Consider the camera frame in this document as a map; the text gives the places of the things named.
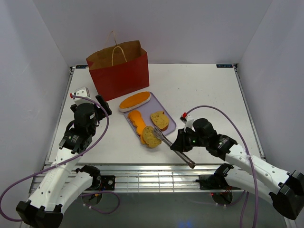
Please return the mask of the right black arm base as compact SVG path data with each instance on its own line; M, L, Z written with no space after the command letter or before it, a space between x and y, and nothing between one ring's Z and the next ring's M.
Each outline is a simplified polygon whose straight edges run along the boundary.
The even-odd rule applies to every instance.
M210 176L200 175L195 180L201 190L236 190L238 188L228 185L224 177L212 174Z

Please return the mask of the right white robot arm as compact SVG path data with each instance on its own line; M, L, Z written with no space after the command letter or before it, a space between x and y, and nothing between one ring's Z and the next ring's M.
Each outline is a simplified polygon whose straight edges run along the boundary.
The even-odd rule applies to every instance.
M304 208L304 175L275 167L245 149L227 135L218 134L205 118L193 120L187 114L180 117L185 124L171 150L188 152L204 147L212 156L224 161L215 172L217 187L237 187L270 202L282 216L295 220Z

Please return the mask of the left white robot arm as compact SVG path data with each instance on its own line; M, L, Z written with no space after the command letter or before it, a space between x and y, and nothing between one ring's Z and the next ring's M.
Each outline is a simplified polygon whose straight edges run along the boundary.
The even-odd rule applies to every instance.
M34 228L57 228L64 212L85 190L98 190L101 186L100 171L90 165L76 170L76 176L65 184L82 153L92 143L99 122L112 114L108 103L97 95L97 104L88 95L75 92L71 95L74 119L67 125L59 143L51 169L27 201L20 201L16 211L22 221Z

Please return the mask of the brown bread slice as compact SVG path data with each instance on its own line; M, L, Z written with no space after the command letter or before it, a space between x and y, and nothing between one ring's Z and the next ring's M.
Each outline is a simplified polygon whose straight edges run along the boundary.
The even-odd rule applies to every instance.
M161 140L156 138L153 134L153 127L146 126L142 132L142 139L145 141L149 148L155 148L161 144Z
M157 111L150 114L150 119L161 131L166 131L169 127L170 120L164 111Z

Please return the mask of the metal kitchen tongs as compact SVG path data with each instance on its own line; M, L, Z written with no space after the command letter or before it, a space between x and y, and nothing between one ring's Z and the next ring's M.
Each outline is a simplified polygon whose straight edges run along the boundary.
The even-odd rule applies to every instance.
M153 135L163 141L169 148L173 145L173 143L166 138L166 136L162 133L162 131L158 127L153 128ZM191 169L194 169L196 163L192 161L187 155L183 152L178 152L173 150Z

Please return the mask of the aluminium front rail frame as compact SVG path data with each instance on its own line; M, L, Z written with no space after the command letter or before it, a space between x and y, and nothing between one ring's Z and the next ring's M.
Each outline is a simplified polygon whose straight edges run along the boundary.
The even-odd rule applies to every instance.
M212 175L216 165L122 165L92 163L102 175L115 176L116 193L182 193L199 192L195 180Z

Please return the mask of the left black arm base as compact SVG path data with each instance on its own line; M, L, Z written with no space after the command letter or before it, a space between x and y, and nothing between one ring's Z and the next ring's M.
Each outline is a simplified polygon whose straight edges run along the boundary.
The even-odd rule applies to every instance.
M116 181L116 176L114 175L100 176L100 190L114 190L115 181Z

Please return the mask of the red paper bag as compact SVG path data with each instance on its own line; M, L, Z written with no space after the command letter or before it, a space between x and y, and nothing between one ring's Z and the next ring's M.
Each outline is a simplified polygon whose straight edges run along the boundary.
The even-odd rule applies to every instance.
M148 54L138 40L104 47L86 62L98 94L106 101L150 85Z

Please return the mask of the lavender plastic tray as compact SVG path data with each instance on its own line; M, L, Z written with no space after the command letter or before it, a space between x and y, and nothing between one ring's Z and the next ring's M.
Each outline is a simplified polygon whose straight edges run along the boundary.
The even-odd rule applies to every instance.
M150 115L157 111L164 111L164 114L169 118L169 126L165 131L163 131L163 134L167 136L176 130L176 123L163 105L159 102L159 100L155 97L155 95L152 92L150 92L150 95L150 100L147 103L135 108L134 111L138 111L141 114L141 118L146 126L152 127L155 125L152 122Z

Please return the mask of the wavy orange bread piece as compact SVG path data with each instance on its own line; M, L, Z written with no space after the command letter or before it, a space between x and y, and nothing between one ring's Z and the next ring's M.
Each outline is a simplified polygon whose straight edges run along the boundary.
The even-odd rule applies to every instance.
M141 143L146 144L145 140L143 139L143 130L146 127L146 124L142 118L141 113L137 110L133 110L128 114L128 118L135 127L135 131L137 135L140 137Z

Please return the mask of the long orange bread loaf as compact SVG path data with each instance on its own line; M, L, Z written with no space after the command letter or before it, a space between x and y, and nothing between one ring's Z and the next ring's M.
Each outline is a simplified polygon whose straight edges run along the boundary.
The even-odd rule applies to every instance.
M151 98L151 93L148 91L140 92L134 94L126 99L124 99L119 105L120 112L128 112L131 111L145 103L147 103Z

